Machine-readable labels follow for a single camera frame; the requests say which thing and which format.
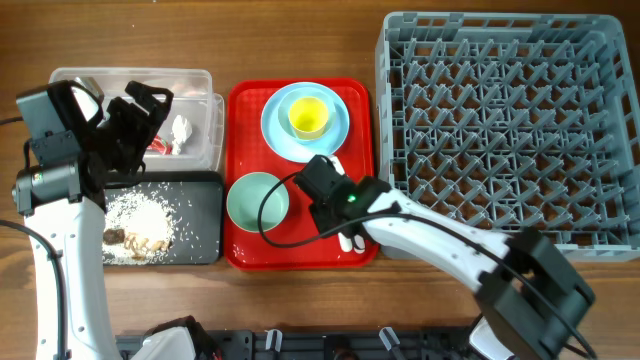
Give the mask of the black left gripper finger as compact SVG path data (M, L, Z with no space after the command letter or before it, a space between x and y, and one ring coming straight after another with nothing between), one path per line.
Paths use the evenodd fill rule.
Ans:
M120 110L117 102L110 102L104 110L103 120L97 125L99 130L117 130L120 126Z
M125 92L148 113L153 125L161 125L168 117L174 98L174 93L169 89L132 80L127 84Z

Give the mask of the white plastic fork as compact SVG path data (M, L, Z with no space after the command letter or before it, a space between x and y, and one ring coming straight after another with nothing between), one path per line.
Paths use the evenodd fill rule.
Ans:
M365 240L359 235L352 238L352 245L353 251L358 254L362 254L366 250Z

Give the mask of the red strawberry candy wrapper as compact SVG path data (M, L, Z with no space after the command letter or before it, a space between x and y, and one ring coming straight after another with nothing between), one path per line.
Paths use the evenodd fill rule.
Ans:
M161 155L170 155L173 147L170 142L156 135L152 142L147 146L147 149Z

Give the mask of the white plastic spoon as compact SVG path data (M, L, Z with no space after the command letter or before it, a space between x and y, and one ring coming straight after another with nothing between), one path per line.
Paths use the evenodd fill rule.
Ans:
M330 155L329 160L331 161L334 169L339 175L344 175L345 170L341 165L339 159L335 155ZM338 234L338 239L340 243L341 250L345 253L351 252L353 250L353 244L350 238L346 237L343 233Z

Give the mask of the white tissue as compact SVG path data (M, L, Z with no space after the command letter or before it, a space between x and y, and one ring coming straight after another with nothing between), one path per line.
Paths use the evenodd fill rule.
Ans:
M179 155L182 152L184 144L191 137L192 133L193 127L191 122L187 118L178 115L172 124L172 155Z

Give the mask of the mint green bowl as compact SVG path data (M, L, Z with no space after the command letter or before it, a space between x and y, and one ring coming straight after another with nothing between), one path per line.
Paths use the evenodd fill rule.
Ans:
M248 173L233 183L227 195L226 209L231 221L240 229L258 232L258 211L267 193L279 182L274 175L264 172ZM289 210L289 193L279 185L263 206L262 227L269 231L277 227Z

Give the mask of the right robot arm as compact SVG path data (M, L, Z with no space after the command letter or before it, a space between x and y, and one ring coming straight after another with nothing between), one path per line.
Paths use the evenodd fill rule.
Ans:
M597 354L578 331L595 294L539 231L514 236L474 228L429 210L376 177L351 180L334 156L315 155L288 175L311 201L317 238L343 234L410 253L472 291L481 315L469 335L486 359Z

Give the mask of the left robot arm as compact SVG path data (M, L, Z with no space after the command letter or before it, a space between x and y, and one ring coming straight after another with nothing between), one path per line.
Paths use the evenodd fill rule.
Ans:
M171 109L154 93L84 112L71 90L17 104L37 165L14 186L36 270L39 359L117 359L102 262L109 172L133 175Z

